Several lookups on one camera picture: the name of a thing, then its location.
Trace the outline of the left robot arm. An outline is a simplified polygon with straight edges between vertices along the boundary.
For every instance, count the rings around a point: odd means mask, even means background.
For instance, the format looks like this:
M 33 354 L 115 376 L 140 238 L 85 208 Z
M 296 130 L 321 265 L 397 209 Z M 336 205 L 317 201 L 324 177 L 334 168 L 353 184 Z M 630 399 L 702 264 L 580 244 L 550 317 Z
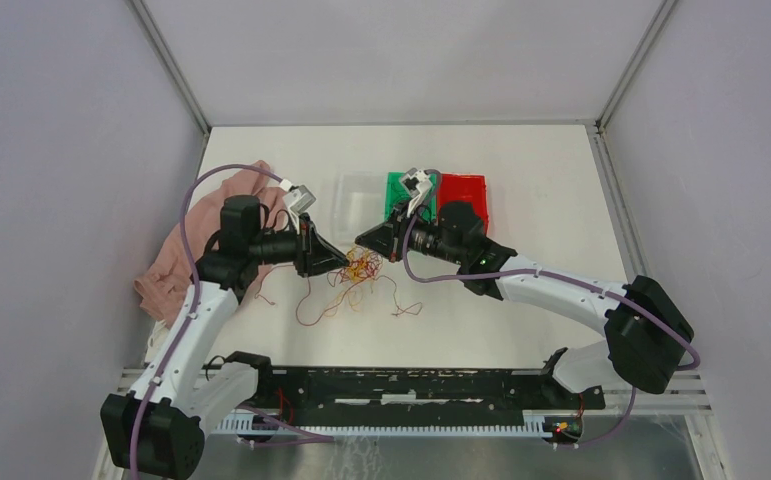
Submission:
M 346 267 L 346 255 L 323 239 L 305 213 L 292 213 L 286 230 L 264 228 L 259 199 L 224 201 L 220 228 L 195 264 L 192 285 L 160 351 L 124 394 L 111 394 L 100 417 L 115 466 L 134 476 L 187 479 L 207 436 L 239 404 L 260 407 L 276 391 L 270 361 L 224 364 L 205 385 L 196 382 L 222 326 L 236 312 L 262 265 L 292 265 L 302 278 Z

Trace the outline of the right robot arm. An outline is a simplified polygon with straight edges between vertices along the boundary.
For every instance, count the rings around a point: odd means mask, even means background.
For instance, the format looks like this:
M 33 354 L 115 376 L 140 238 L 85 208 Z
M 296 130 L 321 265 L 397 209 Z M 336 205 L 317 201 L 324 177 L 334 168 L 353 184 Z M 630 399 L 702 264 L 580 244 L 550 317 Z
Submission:
M 561 349 L 550 360 L 538 392 L 552 408 L 591 387 L 620 382 L 662 394 L 675 372 L 699 363 L 692 327 L 657 281 L 644 275 L 630 283 L 602 281 L 550 270 L 490 239 L 468 202 L 445 204 L 433 222 L 401 202 L 355 243 L 391 262 L 417 252 L 455 264 L 453 279 L 476 295 L 536 306 L 600 334 L 601 340 Z

